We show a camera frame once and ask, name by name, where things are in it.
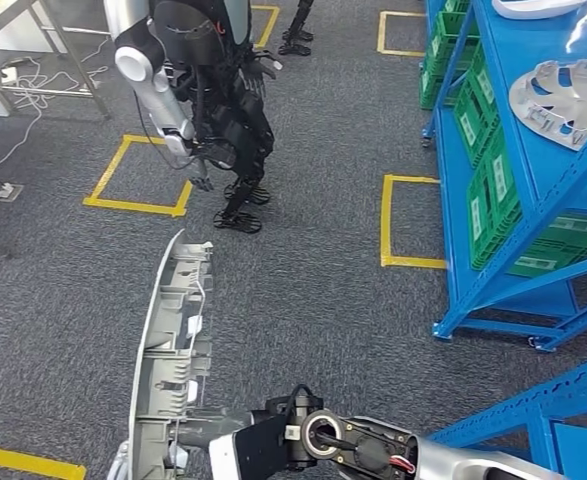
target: yellow floor marking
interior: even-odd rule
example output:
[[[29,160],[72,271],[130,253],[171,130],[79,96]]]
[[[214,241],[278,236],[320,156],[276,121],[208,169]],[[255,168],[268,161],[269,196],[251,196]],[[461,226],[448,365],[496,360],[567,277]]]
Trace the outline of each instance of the yellow floor marking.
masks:
[[[191,194],[191,183],[187,181],[180,192],[179,198],[175,205],[154,205],[151,203],[141,202],[127,202],[125,200],[111,200],[107,198],[100,198],[104,188],[113,177],[116,168],[119,165],[124,154],[133,143],[154,143],[156,145],[163,145],[164,139],[160,137],[147,138],[144,135],[122,135],[122,142],[113,158],[109,163],[104,173],[100,177],[95,188],[88,197],[82,200],[82,204],[87,207],[101,207],[112,208],[116,210],[128,210],[141,213],[156,213],[160,215],[171,215],[171,217],[183,217],[187,214],[187,203]]]
[[[387,43],[387,17],[418,17],[424,18],[424,13],[418,12],[394,12],[390,10],[383,10],[380,12],[380,24],[378,27],[378,51],[383,55],[399,55],[402,57],[424,57],[424,52],[416,52],[413,50],[392,50],[386,48]]]
[[[82,480],[86,475],[86,469],[81,465],[1,449],[0,467],[63,480]]]
[[[382,187],[382,208],[380,215],[380,263],[383,267],[402,266],[446,269],[446,261],[438,258],[399,257],[391,254],[391,200],[394,182],[438,184],[439,180],[430,177],[410,177],[384,175]]]
[[[269,41],[269,37],[271,36],[271,32],[273,32],[273,29],[275,26],[275,21],[277,20],[277,16],[279,15],[279,7],[271,5],[252,5],[251,8],[253,10],[267,10],[271,12],[269,16],[269,20],[267,22],[267,26],[264,27],[264,31],[262,32],[262,36],[255,45],[255,48],[264,48],[267,45],[267,42]]]
[[[115,152],[115,155],[113,155],[113,158],[109,163],[109,166],[107,166],[107,169],[104,170],[104,173],[100,177],[100,180],[98,181],[98,185],[95,185],[95,188],[90,195],[90,198],[99,197],[100,194],[106,188],[107,184],[109,183],[109,180],[111,179],[113,174],[115,173],[115,169],[119,165],[119,162],[122,161],[124,154],[126,153],[126,150],[128,150],[128,147],[130,146],[131,140],[126,138],[126,135],[124,135],[122,138],[122,143],[120,143],[119,147],[117,148],[117,151]]]

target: blue shelf frame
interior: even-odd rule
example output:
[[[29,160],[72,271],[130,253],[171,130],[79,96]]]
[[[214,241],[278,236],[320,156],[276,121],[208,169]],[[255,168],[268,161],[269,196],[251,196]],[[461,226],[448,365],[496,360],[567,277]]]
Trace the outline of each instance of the blue shelf frame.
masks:
[[[427,28],[442,6],[427,0]],[[507,139],[522,219],[484,269],[470,266],[466,188],[473,170],[450,108],[443,106],[473,21],[480,31],[487,67]],[[577,39],[576,29],[580,30]],[[526,48],[525,38],[535,48]],[[433,333],[451,339],[456,328],[474,328],[531,337],[542,351],[587,329],[587,307],[579,309],[571,280],[587,274],[587,260],[541,277],[528,279],[507,271],[557,215],[587,214],[587,144],[573,152],[530,131],[518,121],[508,101],[508,88],[522,74],[548,58],[587,58],[587,4],[556,19],[513,21],[497,15],[490,0],[472,0],[423,137],[436,141],[441,179],[445,246],[448,262],[449,310]],[[544,315],[552,326],[514,324],[468,318],[483,307]]]
[[[587,363],[431,434],[429,438],[450,447],[476,447],[491,438],[525,428],[528,433],[531,460],[565,473],[565,467],[573,460],[571,455],[582,455],[581,464],[587,463],[584,449],[579,448],[581,444],[569,443],[571,448],[565,448],[570,438],[587,432],[584,429],[569,432],[570,426],[564,425],[562,421],[584,414],[587,415]]]

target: black humanoid robot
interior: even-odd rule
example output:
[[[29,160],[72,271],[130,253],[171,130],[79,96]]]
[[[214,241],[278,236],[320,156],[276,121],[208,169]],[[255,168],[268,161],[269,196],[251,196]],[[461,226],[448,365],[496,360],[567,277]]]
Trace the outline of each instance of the black humanoid robot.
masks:
[[[214,225],[259,231],[259,220],[239,209],[270,198],[259,186],[274,141],[264,113],[263,75],[275,74],[261,59],[275,60],[253,50],[248,0],[104,0],[104,7],[116,64],[177,157],[177,169],[205,191],[213,189],[207,161],[237,174]],[[178,103],[187,100],[193,123]]]
[[[303,29],[304,22],[307,21],[307,17],[311,11],[313,2],[313,0],[300,0],[300,3],[298,4],[298,11],[295,12],[295,16],[293,17],[291,26],[282,35],[284,43],[277,50],[277,53],[280,55],[301,55],[303,57],[311,54],[310,48],[300,45],[297,42],[312,42],[313,40],[312,33]]]

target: white cable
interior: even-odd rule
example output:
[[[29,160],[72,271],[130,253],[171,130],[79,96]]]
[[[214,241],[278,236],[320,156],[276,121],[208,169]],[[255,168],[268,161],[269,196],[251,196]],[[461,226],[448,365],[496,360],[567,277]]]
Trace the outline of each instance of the white cable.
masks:
[[[104,39],[104,41],[98,45],[97,50],[82,58],[82,60],[80,60],[80,63],[84,63],[86,60],[88,60],[89,58],[92,58],[92,57],[95,57],[95,55],[98,55],[100,52],[102,51],[102,47],[104,46],[109,40],[110,40],[110,37],[107,37],[106,39]],[[8,153],[7,153],[3,158],[2,158],[0,160],[0,165],[8,160],[18,147],[21,147],[27,143],[27,141],[29,139],[29,134],[30,133],[33,126],[35,125],[38,120],[42,118],[43,110],[46,110],[47,108],[48,108],[48,100],[51,100],[55,97],[55,95],[43,95],[43,94],[32,93],[26,89],[44,88],[46,85],[48,85],[49,83],[53,82],[54,80],[56,80],[60,76],[64,76],[72,83],[70,87],[65,88],[64,91],[74,90],[80,86],[79,82],[78,82],[77,80],[75,80],[74,78],[69,75],[67,72],[64,72],[64,71],[60,71],[53,75],[51,78],[48,78],[46,75],[39,73],[42,67],[42,65],[39,62],[35,61],[32,57],[24,57],[24,58],[35,65],[36,71],[34,74],[32,74],[32,75],[21,75],[18,77],[15,85],[17,87],[24,88],[24,91],[14,93],[14,95],[15,95],[16,97],[19,97],[19,99],[15,102],[15,107],[18,109],[22,109],[22,108],[26,108],[29,106],[33,106],[37,111],[37,116],[33,119],[29,124],[29,126],[27,127],[27,131],[24,132],[24,137],[22,140],[15,144],[15,146],[13,146],[13,148],[9,150]],[[87,73],[88,74],[88,78],[90,78],[91,81],[94,82],[95,84],[93,77],[100,73],[104,73],[108,69],[109,67],[104,65]]]

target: green crate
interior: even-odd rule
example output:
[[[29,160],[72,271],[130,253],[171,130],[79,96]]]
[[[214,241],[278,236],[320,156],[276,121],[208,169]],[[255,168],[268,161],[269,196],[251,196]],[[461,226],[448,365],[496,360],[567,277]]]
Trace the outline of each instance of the green crate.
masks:
[[[542,238],[565,242],[579,241],[587,245],[587,215],[564,213],[559,215],[542,232]]]
[[[522,215],[522,209],[501,126],[498,127],[490,139],[482,161],[486,163],[496,230],[500,233],[510,231],[511,225]]]
[[[453,113],[462,143],[473,168],[482,160],[491,139],[500,126],[497,106],[493,104],[488,110],[483,110],[477,91],[469,78],[465,79],[462,85]]]
[[[420,107],[426,110],[432,110],[435,105],[435,101],[437,99],[437,95],[439,93],[439,89],[442,88],[443,80],[442,77],[431,76],[427,70],[423,71],[422,74],[420,75]],[[455,105],[458,94],[460,93],[461,89],[461,85],[449,89],[448,94],[444,99],[444,105],[449,107]]]
[[[538,238],[517,259],[508,272],[523,277],[537,277],[579,262],[586,257],[587,247]]]
[[[574,263],[575,255],[559,252],[538,251],[528,249],[516,260],[508,273],[522,277],[537,277]]]
[[[493,93],[493,85],[488,76],[482,45],[478,45],[476,49],[473,61],[467,72],[467,78],[479,103],[480,110],[482,112],[498,111],[495,105],[495,95]]]
[[[470,0],[446,0],[445,12],[466,12],[469,9]]]
[[[476,269],[488,262],[519,220],[516,217],[508,223],[500,219],[491,193],[489,174],[488,163],[480,164],[467,191],[471,265]]]
[[[522,216],[501,129],[493,136],[467,191],[471,265],[483,267]]]
[[[444,75],[448,60],[458,41],[464,13],[439,12],[433,24],[433,33],[424,56],[424,70],[432,75]],[[467,35],[464,50],[458,59],[457,70],[465,71],[470,67],[477,45],[479,44],[479,31],[473,22]]]

